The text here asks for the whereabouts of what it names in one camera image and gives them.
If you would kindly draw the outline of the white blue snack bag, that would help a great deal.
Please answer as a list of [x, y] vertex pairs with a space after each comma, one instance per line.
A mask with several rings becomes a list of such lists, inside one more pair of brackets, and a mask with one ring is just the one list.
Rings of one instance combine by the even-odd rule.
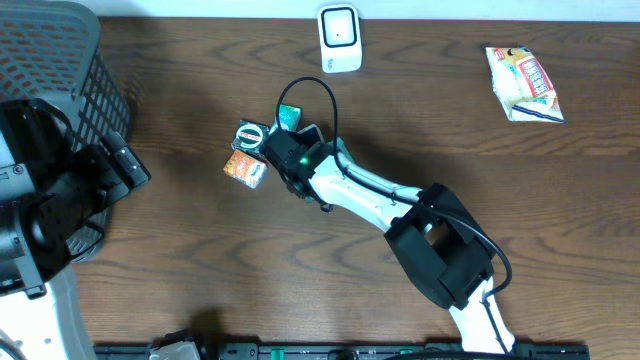
[[566, 122], [548, 74], [524, 46], [485, 47], [493, 91], [511, 122]]

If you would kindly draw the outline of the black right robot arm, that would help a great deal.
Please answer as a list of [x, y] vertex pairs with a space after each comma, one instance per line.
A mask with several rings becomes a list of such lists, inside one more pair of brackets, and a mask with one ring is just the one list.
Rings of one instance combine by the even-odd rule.
[[344, 208], [379, 228], [412, 284], [447, 310], [469, 352], [509, 354], [515, 337], [495, 301], [492, 261], [509, 263], [455, 194], [442, 184], [402, 186], [358, 166], [336, 143], [277, 130], [261, 154], [288, 190], [324, 211]]

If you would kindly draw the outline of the teal snack packet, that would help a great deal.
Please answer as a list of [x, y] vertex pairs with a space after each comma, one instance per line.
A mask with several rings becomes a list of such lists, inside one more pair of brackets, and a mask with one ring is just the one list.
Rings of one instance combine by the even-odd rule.
[[354, 158], [348, 151], [344, 141], [341, 138], [337, 139], [337, 148], [350, 162], [354, 162]]

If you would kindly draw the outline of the dark green round-label packet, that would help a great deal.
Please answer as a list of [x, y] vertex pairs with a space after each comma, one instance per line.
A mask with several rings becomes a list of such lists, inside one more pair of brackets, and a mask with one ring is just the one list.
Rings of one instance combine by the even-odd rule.
[[269, 135], [270, 128], [264, 124], [240, 120], [235, 137], [231, 143], [232, 150], [245, 152], [261, 158], [261, 147]]

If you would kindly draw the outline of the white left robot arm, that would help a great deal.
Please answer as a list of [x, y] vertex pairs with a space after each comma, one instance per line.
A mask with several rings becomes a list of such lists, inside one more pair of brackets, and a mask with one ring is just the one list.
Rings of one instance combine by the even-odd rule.
[[1, 356], [93, 359], [67, 244], [151, 179], [117, 132], [76, 150], [69, 118], [40, 98], [1, 105]]

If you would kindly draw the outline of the teal white drink carton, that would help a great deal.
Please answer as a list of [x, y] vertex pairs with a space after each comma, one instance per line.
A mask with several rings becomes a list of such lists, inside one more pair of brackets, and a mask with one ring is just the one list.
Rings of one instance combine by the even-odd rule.
[[270, 132], [273, 133], [280, 127], [283, 130], [296, 132], [299, 122], [302, 117], [302, 109], [290, 106], [287, 104], [281, 104], [279, 107], [279, 119], [274, 120], [274, 124], [270, 129]]

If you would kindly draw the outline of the orange juice carton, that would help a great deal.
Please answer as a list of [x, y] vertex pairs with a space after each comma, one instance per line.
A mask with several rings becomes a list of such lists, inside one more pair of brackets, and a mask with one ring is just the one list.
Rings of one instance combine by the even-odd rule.
[[267, 172], [267, 164], [245, 152], [235, 150], [224, 165], [223, 171], [231, 178], [255, 189]]

